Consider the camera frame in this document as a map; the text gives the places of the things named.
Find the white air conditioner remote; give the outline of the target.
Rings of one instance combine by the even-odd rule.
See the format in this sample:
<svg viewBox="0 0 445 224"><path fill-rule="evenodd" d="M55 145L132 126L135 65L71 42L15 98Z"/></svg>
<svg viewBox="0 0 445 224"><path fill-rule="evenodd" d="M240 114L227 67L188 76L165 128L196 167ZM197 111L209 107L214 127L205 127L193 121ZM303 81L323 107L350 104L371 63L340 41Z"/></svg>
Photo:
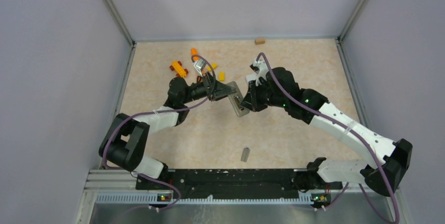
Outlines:
<svg viewBox="0 0 445 224"><path fill-rule="evenodd" d="M236 113L236 115L240 118L249 113L249 110L241 106L242 102L242 93L235 81L227 83L228 86L234 89L234 92L228 95L228 99Z"/></svg>

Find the grey battery cover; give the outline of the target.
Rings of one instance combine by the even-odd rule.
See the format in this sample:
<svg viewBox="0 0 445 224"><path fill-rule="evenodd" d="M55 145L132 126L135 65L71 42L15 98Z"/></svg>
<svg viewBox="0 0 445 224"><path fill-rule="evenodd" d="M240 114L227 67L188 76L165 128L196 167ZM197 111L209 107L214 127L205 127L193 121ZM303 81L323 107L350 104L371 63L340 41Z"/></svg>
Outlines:
<svg viewBox="0 0 445 224"><path fill-rule="evenodd" d="M243 149L243 151L242 151L240 160L241 160L242 162L247 162L248 157L249 157L249 154L250 154L250 148L245 147L245 148Z"/></svg>

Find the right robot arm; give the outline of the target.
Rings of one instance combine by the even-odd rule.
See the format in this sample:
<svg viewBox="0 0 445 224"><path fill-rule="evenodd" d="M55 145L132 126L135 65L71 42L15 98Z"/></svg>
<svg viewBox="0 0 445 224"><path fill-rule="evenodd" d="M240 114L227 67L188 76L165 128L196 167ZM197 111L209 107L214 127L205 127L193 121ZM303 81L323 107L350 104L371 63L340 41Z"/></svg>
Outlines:
<svg viewBox="0 0 445 224"><path fill-rule="evenodd" d="M297 120L318 127L355 151L357 161L317 158L308 163L308 182L314 188L327 183L365 184L388 197L395 193L410 165L412 144L402 138L383 137L339 110L327 97L313 89L300 88L293 74L283 67L269 71L250 65L248 91L241 106L260 112L268 107L283 108Z"/></svg>

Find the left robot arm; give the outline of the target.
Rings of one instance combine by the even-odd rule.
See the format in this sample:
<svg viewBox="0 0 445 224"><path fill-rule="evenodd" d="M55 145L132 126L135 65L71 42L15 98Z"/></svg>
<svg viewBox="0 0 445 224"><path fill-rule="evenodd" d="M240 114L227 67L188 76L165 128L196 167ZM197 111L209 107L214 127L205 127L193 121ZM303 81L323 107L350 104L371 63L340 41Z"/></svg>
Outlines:
<svg viewBox="0 0 445 224"><path fill-rule="evenodd" d="M148 176L154 188L162 189L168 183L168 175L163 171L167 166L144 154L148 137L182 124L190 111L187 103L202 98L218 101L236 92L235 87L221 83L210 73L205 74L201 82L190 85L183 78L175 77L169 82L163 106L136 116L120 113L114 118L99 147L99 156L104 163L110 161L128 172Z"/></svg>

